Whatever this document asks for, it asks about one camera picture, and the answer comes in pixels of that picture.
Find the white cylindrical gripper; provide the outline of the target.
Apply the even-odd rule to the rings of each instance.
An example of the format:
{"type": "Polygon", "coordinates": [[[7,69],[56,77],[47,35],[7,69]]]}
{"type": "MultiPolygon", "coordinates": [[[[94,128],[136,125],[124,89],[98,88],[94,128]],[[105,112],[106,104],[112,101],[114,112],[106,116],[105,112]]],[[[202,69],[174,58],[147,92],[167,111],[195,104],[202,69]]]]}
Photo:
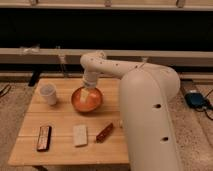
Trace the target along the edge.
{"type": "Polygon", "coordinates": [[[99,74],[97,72],[90,72],[85,70],[83,74],[83,88],[80,94],[80,101],[85,102],[89,96],[89,90],[87,88],[95,88],[98,82],[99,74]]]}

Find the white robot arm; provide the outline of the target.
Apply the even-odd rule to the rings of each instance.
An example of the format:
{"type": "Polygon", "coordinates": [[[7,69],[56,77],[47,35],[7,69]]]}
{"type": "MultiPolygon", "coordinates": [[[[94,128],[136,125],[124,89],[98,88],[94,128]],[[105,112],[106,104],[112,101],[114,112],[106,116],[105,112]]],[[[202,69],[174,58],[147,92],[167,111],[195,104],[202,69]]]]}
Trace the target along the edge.
{"type": "Polygon", "coordinates": [[[108,60],[102,51],[81,56],[83,83],[97,85],[98,75],[120,79],[119,110],[131,171],[183,171],[168,101],[180,89],[170,67],[147,62],[108,60]]]}

